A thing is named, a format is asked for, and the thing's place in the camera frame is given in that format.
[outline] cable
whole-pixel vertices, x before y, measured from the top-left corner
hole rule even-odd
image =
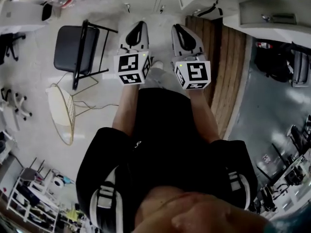
[[[61,80],[62,80],[68,73],[72,73],[72,72],[66,72],[56,84],[58,85],[59,82],[61,82]]]
[[[110,103],[110,104],[107,104],[107,105],[105,105],[105,106],[103,106],[103,107],[100,107],[100,108],[96,108],[96,107],[92,107],[92,106],[89,106],[86,102],[84,102],[84,101],[74,101],[75,103],[84,103],[86,106],[81,106],[81,105],[77,105],[77,104],[75,104],[75,106],[77,106],[77,107],[80,107],[80,108],[89,108],[90,110],[101,110],[101,109],[103,109],[103,108],[105,108],[105,107],[107,107],[107,106],[109,106],[109,105],[113,105],[113,106],[119,106],[118,104],[113,104],[113,103]]]

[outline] black bag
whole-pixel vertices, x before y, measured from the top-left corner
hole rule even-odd
[[[257,48],[255,64],[258,69],[279,82],[288,82],[293,74],[287,66],[288,55],[284,49]]]

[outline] white shelf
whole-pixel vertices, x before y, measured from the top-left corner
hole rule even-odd
[[[10,206],[9,208],[10,208],[10,210],[12,210],[15,214],[19,215],[21,218],[24,218],[24,216],[23,216],[21,213],[19,213],[19,212],[16,211],[15,209],[13,209],[11,206]]]
[[[53,221],[55,221],[57,219],[57,216],[56,217],[52,217],[49,214],[47,214],[44,210],[42,210],[41,208],[39,208],[37,206],[35,208],[38,208],[40,210],[40,212],[42,212],[44,215],[46,215],[49,219],[51,219]]]
[[[31,211],[29,211],[29,214],[34,216],[34,217],[36,217],[36,218],[38,218],[39,220],[42,220],[42,218],[38,217],[36,214],[32,213]]]
[[[49,208],[50,208],[50,210],[51,210],[51,211],[53,211],[53,212],[55,213],[55,215],[57,215],[57,213],[58,213],[58,212],[54,209],[54,207],[52,207],[52,206],[50,206],[50,205],[48,205],[48,204],[44,203],[44,202],[43,202],[43,201],[41,201],[41,200],[40,200],[40,203],[41,203],[41,204],[43,204],[43,206],[47,206],[47,207],[49,207]]]
[[[44,231],[46,231],[46,232],[53,233],[52,231],[50,231],[50,230],[48,230],[48,229],[45,229],[45,228],[43,228],[43,227],[41,227],[41,226],[35,224],[34,222],[32,222],[32,221],[29,220],[29,219],[27,220],[27,222],[30,222],[31,224],[35,225],[36,227],[38,227],[38,228],[40,228],[40,229],[42,229],[42,230],[44,230]]]
[[[15,198],[12,198],[12,200],[13,200],[16,204],[18,204],[20,207],[22,207],[22,208],[25,207],[25,206],[22,205],[19,201],[17,201]]]

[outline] person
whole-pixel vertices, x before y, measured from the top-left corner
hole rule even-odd
[[[245,211],[257,194],[245,143],[221,140],[204,91],[186,94],[159,61],[141,89],[124,86],[76,188],[81,210],[109,233],[256,233],[268,223]]]

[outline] hand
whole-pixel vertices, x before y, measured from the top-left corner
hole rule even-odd
[[[185,213],[172,218],[179,233],[263,233],[265,218],[237,208],[211,195],[196,199]]]
[[[187,90],[188,96],[191,98],[201,97],[204,95],[204,89],[189,89]]]

